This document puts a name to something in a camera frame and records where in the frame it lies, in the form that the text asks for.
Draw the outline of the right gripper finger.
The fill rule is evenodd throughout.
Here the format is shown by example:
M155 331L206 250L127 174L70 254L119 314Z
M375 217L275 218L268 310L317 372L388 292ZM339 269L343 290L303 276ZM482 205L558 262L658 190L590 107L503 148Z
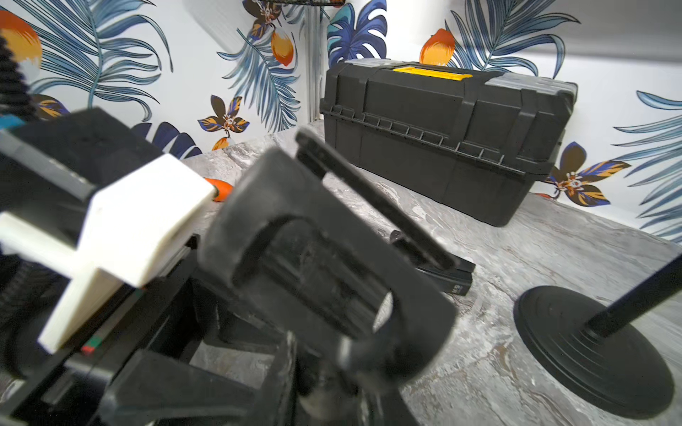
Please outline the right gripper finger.
M297 340L288 332L275 353L254 404L241 425L293 425L296 406Z

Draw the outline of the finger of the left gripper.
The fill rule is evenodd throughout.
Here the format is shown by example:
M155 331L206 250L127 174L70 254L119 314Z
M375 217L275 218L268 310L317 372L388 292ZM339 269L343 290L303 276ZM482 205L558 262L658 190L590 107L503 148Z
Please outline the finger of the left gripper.
M105 425L236 425L256 390L153 351L138 350L106 389Z

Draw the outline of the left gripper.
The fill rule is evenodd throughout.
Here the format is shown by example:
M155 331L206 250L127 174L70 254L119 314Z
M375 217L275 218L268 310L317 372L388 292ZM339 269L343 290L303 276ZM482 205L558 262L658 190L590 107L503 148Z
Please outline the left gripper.
M1 246L69 279L37 341L56 353L123 285L158 277L217 189L99 108L1 119Z

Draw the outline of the black stand pole with clip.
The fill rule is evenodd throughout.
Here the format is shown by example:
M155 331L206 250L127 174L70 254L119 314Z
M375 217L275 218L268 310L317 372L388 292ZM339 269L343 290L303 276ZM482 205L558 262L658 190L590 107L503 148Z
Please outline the black stand pole with clip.
M680 291L681 256L678 256L592 317L585 328L596 337L608 338Z

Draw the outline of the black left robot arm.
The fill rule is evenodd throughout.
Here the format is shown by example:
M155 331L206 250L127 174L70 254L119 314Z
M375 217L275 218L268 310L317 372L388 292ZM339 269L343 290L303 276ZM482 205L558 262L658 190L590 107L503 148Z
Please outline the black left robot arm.
M193 367L204 179L102 110L42 122L1 49L4 425L236 425L255 392Z

